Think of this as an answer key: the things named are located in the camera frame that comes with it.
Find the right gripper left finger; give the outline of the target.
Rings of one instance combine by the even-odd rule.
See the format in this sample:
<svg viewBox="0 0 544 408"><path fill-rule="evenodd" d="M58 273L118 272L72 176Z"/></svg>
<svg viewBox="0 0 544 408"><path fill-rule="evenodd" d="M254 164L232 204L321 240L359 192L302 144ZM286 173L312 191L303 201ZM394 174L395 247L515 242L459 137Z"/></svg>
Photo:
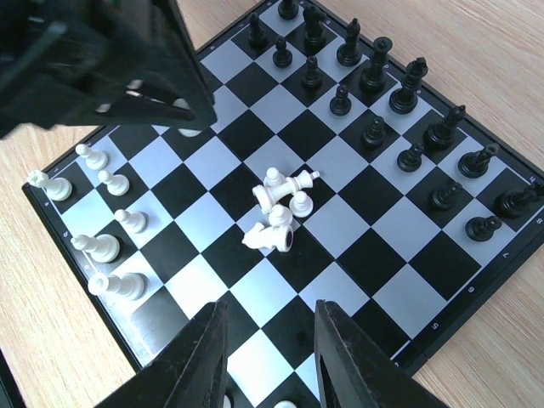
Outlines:
<svg viewBox="0 0 544 408"><path fill-rule="evenodd" d="M227 303L207 303L148 365L101 406L222 407L227 346Z"/></svg>

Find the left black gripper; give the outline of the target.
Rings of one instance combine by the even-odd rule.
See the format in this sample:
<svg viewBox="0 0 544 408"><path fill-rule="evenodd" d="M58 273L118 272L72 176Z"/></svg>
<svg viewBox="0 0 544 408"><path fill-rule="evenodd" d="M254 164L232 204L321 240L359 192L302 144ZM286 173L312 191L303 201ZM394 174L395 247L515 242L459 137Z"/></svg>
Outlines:
<svg viewBox="0 0 544 408"><path fill-rule="evenodd" d="M174 1L4 1L1 133L217 121Z"/></svg>

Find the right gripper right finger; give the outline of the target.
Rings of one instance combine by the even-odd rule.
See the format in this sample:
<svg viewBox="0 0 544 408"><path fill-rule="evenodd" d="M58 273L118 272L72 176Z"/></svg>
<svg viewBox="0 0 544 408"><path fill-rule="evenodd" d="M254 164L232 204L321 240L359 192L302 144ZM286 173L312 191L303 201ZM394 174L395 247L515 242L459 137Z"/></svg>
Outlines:
<svg viewBox="0 0 544 408"><path fill-rule="evenodd" d="M446 406L394 365L333 301L316 302L314 357L322 407Z"/></svg>

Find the white queen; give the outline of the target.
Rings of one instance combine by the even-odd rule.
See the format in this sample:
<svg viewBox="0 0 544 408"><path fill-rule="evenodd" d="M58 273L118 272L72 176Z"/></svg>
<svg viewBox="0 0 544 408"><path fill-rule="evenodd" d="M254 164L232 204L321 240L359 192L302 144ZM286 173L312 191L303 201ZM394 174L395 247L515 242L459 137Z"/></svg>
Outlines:
<svg viewBox="0 0 544 408"><path fill-rule="evenodd" d="M88 291L94 296L111 295L134 301L141 298L146 289L146 280L142 274L125 275L94 274L88 281Z"/></svg>

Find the white rook corner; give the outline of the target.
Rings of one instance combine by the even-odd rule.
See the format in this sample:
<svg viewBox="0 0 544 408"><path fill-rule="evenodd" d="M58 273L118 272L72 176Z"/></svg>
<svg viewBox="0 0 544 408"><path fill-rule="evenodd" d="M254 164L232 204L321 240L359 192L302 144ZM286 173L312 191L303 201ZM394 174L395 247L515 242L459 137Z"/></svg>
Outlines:
<svg viewBox="0 0 544 408"><path fill-rule="evenodd" d="M72 184L68 179L61 177L51 179L40 170L30 171L27 182L33 187L45 189L47 197L53 201L64 201L72 193Z"/></svg>

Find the white knight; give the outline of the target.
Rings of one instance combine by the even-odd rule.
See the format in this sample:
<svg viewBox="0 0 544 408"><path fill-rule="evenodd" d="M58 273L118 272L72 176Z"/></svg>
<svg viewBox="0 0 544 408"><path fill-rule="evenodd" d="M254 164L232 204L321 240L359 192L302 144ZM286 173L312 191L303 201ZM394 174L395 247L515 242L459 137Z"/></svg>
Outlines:
<svg viewBox="0 0 544 408"><path fill-rule="evenodd" d="M244 234L242 243L251 249L267 248L279 252L288 252L292 247L293 230L290 225L266 227L262 223L255 225Z"/></svg>

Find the white bishop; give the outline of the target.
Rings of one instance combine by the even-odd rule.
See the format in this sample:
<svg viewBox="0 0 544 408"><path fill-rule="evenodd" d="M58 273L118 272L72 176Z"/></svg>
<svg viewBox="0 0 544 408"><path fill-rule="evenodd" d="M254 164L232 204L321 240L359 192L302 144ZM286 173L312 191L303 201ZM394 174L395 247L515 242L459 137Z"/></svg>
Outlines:
<svg viewBox="0 0 544 408"><path fill-rule="evenodd" d="M96 237L77 235L71 238L71 244L78 251L89 253L91 258L99 263L112 262L120 252L119 240L110 234Z"/></svg>

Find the white king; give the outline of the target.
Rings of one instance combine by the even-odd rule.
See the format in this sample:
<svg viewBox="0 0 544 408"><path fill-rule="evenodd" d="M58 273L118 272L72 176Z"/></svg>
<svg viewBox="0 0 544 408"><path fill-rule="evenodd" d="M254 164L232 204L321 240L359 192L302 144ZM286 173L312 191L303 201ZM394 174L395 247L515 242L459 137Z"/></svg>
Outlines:
<svg viewBox="0 0 544 408"><path fill-rule="evenodd" d="M271 208L283 197L294 195L305 188L312 188L314 180L320 177L318 171L309 173L303 170L297 177L285 177L285 182L274 187L267 187L264 184L252 188L252 193L257 199L263 214L268 214Z"/></svg>

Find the black silver chess board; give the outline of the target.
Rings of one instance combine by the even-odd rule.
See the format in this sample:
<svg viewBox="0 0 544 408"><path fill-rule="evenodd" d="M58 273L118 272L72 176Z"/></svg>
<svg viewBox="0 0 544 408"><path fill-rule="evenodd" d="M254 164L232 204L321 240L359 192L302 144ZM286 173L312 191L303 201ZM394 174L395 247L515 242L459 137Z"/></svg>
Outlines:
<svg viewBox="0 0 544 408"><path fill-rule="evenodd" d="M316 407L314 310L334 301L416 372L543 243L543 173L427 84L388 39L316 3L263 1L198 53L218 120L89 134L23 191L137 367L209 302L235 407Z"/></svg>

